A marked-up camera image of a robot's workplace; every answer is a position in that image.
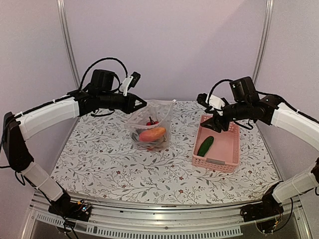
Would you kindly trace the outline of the red lychee bunch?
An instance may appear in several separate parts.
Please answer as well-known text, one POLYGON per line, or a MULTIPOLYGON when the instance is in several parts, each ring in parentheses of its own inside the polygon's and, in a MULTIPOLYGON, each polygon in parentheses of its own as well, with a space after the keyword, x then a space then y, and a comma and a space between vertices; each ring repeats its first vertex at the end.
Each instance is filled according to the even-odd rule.
POLYGON ((152 117, 148 118, 148 121, 146 122, 145 125, 140 126, 137 130, 137 139, 138 139, 138 143, 141 147, 145 148, 148 151, 161 151, 163 150, 166 145, 167 145, 167 141, 168 141, 168 129, 165 125, 163 125, 162 123, 160 123, 160 121, 158 119, 154 119, 152 117), (147 130, 147 129, 151 129, 151 128, 155 128, 155 127, 164 127, 166 129, 166 133, 164 136, 162 136, 160 139, 153 141, 153 142, 141 142, 139 141, 139 135, 141 132, 147 130))

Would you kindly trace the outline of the clear zip top bag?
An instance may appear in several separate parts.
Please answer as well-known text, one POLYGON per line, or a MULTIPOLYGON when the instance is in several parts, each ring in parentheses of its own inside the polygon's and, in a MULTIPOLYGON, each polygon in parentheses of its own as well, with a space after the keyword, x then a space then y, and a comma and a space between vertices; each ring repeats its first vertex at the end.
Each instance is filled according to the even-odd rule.
POLYGON ((148 100, 125 123, 133 146, 147 151, 160 151, 169 144, 173 107, 176 100, 148 100))

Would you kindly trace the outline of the green cucumber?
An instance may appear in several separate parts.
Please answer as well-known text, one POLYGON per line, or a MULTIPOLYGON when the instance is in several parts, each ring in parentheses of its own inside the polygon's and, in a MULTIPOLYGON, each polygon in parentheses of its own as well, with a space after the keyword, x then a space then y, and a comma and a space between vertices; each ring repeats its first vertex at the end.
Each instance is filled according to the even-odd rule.
POLYGON ((207 154, 207 152, 210 150, 213 143, 214 143, 214 137, 213 136, 207 137, 200 145, 197 151, 197 156, 204 157, 207 154))

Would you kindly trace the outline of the orange red mango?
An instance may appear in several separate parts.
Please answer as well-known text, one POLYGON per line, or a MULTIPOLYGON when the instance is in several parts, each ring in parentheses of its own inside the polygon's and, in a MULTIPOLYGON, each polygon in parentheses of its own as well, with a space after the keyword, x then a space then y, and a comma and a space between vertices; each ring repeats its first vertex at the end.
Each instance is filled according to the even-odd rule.
POLYGON ((164 127, 155 127, 151 129, 147 129, 140 133, 139 141, 141 142, 153 142, 160 139, 166 133, 166 129, 164 127))

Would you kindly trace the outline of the pink perforated plastic basket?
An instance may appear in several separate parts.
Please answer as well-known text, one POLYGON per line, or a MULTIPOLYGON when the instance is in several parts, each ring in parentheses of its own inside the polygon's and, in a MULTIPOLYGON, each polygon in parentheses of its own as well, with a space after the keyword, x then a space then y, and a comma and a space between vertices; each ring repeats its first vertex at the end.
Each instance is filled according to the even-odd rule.
POLYGON ((221 133, 199 126, 192 153, 192 165, 221 172, 233 172, 240 161, 239 126, 230 123, 229 130, 221 133), (202 143, 214 137, 204 157, 197 155, 202 143))

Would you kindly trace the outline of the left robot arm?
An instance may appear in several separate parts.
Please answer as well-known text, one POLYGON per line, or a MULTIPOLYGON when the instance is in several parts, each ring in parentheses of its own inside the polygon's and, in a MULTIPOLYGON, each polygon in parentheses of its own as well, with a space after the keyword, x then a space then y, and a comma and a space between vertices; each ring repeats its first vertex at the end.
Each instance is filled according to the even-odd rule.
POLYGON ((63 216, 74 212, 70 197, 48 173, 34 162, 26 141, 39 132, 68 119, 93 114, 99 109, 121 110, 131 114, 147 105, 146 101, 129 93, 140 74, 133 72, 118 88, 112 89, 116 74, 107 70, 94 70, 90 83, 82 90, 34 107, 16 115, 7 113, 3 119, 1 145, 9 167, 42 191, 63 216))

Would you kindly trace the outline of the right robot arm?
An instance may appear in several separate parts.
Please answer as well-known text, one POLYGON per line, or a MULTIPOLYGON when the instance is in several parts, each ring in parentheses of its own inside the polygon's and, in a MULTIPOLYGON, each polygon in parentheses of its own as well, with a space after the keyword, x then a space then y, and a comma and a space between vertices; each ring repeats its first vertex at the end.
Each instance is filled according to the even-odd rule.
MULTIPOLYGON (((206 113, 212 115, 201 123, 202 127, 221 133, 228 131, 230 123, 237 120, 261 121, 291 133, 314 149, 319 148, 318 120, 295 109, 279 95, 257 91, 251 77, 228 79, 227 82, 235 101, 233 104, 214 96, 212 90, 197 96, 197 102, 205 107, 206 113)), ((277 209, 277 204, 318 186, 319 165, 315 164, 270 188, 258 205, 258 213, 268 217, 277 209)))

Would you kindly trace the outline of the floral tablecloth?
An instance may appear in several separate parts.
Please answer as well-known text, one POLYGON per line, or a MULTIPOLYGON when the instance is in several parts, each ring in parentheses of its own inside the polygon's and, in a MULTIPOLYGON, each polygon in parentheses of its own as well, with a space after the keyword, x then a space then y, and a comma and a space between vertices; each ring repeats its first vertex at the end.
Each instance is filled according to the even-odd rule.
POLYGON ((203 108, 178 101, 169 146, 149 152, 133 147, 129 116, 82 117, 51 177, 69 192, 153 204, 219 204, 258 200, 279 181, 256 128, 240 129, 240 164, 231 173, 195 167, 192 150, 203 108))

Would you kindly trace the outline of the left aluminium frame post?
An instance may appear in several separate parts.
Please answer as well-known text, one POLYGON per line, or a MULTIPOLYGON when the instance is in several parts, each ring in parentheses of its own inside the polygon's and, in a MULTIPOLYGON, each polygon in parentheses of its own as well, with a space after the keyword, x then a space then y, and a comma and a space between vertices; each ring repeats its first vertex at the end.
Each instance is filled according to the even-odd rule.
POLYGON ((65 44, 66 54, 68 58, 68 62, 71 69, 71 74, 75 83, 76 87, 79 87, 80 85, 80 77, 76 65, 76 60, 73 52, 68 22, 67 22, 67 13, 66 13, 66 7, 65 7, 65 1, 64 0, 57 0, 57 9, 59 14, 59 21, 61 25, 62 30, 62 36, 65 44))

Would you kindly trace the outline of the aluminium frame post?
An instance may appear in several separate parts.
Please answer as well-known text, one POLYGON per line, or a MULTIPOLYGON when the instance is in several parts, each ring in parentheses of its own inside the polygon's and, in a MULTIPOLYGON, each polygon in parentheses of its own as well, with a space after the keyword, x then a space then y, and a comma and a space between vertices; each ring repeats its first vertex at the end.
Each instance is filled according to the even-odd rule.
POLYGON ((66 54, 68 58, 68 62, 71 69, 71 74, 75 83, 76 87, 79 87, 80 85, 80 77, 76 65, 76 60, 73 52, 68 22, 67 22, 67 13, 66 13, 66 7, 65 7, 65 1, 64 0, 57 0, 57 9, 59 14, 59 21, 61 25, 62 30, 62 36, 65 44, 66 54))
POLYGON ((264 15, 264 22, 262 27, 262 34, 261 40, 258 48, 257 59, 255 62, 255 67, 253 71, 253 84, 257 85, 258 77, 260 74, 263 58, 266 51, 267 41, 270 33, 271 22, 272 22, 272 15, 274 9, 274 0, 267 0, 266 1, 266 8, 265 8, 265 15, 264 15))

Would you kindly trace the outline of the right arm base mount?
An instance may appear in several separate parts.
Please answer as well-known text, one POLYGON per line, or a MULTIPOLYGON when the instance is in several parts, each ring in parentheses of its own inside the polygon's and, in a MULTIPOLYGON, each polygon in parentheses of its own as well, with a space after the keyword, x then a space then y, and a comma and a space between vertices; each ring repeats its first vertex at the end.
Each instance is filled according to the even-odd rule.
POLYGON ((247 204, 240 208, 240 216, 244 222, 272 217, 282 214, 284 209, 281 203, 274 200, 265 200, 256 204, 247 204))

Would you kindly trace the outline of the aluminium front rail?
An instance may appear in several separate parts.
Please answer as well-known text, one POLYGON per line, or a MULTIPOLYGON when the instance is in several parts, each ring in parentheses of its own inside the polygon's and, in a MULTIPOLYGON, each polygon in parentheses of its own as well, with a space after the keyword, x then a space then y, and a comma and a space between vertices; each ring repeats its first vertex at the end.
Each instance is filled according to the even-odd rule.
POLYGON ((244 203, 218 205, 162 205, 71 194, 73 201, 92 204, 88 221, 74 221, 74 231, 49 213, 49 204, 34 193, 22 229, 23 239, 312 239, 299 198, 284 202, 284 214, 273 233, 259 231, 272 218, 245 222, 244 203))

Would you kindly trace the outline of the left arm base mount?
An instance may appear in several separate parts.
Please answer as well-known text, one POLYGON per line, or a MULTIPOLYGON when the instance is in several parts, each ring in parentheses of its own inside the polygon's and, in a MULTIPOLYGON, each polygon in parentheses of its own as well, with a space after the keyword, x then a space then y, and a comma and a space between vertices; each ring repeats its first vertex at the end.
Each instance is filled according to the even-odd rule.
POLYGON ((71 202, 70 198, 65 197, 51 201, 48 212, 63 218, 88 222, 92 212, 92 204, 84 200, 71 202))

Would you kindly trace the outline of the right aluminium frame post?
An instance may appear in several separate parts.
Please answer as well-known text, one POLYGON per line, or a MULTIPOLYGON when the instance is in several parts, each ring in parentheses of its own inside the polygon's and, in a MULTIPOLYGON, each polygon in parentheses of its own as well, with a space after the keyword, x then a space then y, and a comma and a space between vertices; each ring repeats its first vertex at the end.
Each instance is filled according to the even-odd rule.
POLYGON ((258 77, 260 74, 263 58, 266 51, 267 41, 270 33, 271 22, 272 22, 272 15, 274 9, 274 0, 267 0, 266 1, 266 8, 265 8, 265 15, 264 15, 264 22, 262 27, 262 34, 261 40, 258 48, 257 59, 255 62, 255 67, 253 71, 253 84, 257 85, 258 77))

